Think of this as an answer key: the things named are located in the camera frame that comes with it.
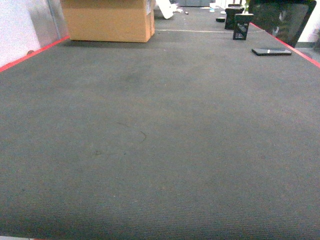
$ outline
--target small black object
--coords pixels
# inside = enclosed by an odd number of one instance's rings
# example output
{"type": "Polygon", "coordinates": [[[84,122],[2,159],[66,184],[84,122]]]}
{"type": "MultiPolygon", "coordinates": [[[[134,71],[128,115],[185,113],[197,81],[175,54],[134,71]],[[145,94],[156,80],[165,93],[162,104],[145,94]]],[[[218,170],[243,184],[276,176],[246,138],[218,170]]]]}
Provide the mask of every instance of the small black object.
{"type": "Polygon", "coordinates": [[[225,9],[226,19],[224,29],[233,30],[235,27],[235,14],[242,14],[244,7],[228,7],[225,9]]]}
{"type": "Polygon", "coordinates": [[[226,21],[226,18],[225,17],[217,17],[215,19],[218,23],[224,23],[226,21]]]}
{"type": "Polygon", "coordinates": [[[279,56],[279,55],[291,55],[292,52],[285,48],[254,48],[252,52],[258,56],[279,56]]]}
{"type": "Polygon", "coordinates": [[[233,40],[246,40],[249,23],[253,19],[253,14],[234,15],[233,40]]]}

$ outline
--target white object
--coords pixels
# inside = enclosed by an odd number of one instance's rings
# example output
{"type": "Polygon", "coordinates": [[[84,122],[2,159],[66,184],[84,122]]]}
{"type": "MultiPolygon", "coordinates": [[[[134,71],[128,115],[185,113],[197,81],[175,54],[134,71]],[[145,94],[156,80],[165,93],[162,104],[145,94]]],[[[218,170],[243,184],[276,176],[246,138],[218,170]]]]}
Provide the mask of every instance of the white object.
{"type": "Polygon", "coordinates": [[[210,2],[209,3],[209,7],[212,8],[212,9],[215,9],[216,8],[216,3],[215,2],[210,2]]]}
{"type": "Polygon", "coordinates": [[[171,8],[171,3],[169,0],[156,0],[162,15],[165,19],[169,19],[174,15],[173,9],[171,8]]]}

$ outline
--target white wall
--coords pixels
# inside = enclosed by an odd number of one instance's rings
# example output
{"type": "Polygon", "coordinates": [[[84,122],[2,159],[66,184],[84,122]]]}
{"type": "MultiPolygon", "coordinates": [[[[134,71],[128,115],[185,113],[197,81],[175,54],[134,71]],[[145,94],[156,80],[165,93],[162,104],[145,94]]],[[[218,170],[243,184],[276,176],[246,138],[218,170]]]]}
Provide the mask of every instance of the white wall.
{"type": "Polygon", "coordinates": [[[318,35],[315,30],[317,29],[320,29],[320,0],[316,1],[316,6],[299,38],[299,42],[316,42],[318,35]]]}
{"type": "Polygon", "coordinates": [[[0,0],[0,67],[40,49],[25,0],[0,0]]]}

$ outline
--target label on box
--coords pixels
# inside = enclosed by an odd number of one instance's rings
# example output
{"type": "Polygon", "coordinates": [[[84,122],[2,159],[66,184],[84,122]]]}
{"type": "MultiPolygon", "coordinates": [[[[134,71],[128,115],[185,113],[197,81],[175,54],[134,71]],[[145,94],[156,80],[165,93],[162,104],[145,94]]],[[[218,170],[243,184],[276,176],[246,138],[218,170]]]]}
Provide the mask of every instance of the label on box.
{"type": "Polygon", "coordinates": [[[146,0],[146,14],[151,13],[151,2],[152,0],[146,0]]]}

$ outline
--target cardboard box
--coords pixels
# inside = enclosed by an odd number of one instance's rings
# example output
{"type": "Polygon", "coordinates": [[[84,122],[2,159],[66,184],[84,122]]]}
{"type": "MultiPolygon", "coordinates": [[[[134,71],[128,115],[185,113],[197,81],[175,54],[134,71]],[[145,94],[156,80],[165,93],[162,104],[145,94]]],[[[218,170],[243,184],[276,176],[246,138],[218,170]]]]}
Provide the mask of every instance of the cardboard box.
{"type": "Polygon", "coordinates": [[[154,0],[61,0],[71,40],[146,43],[154,0]]]}

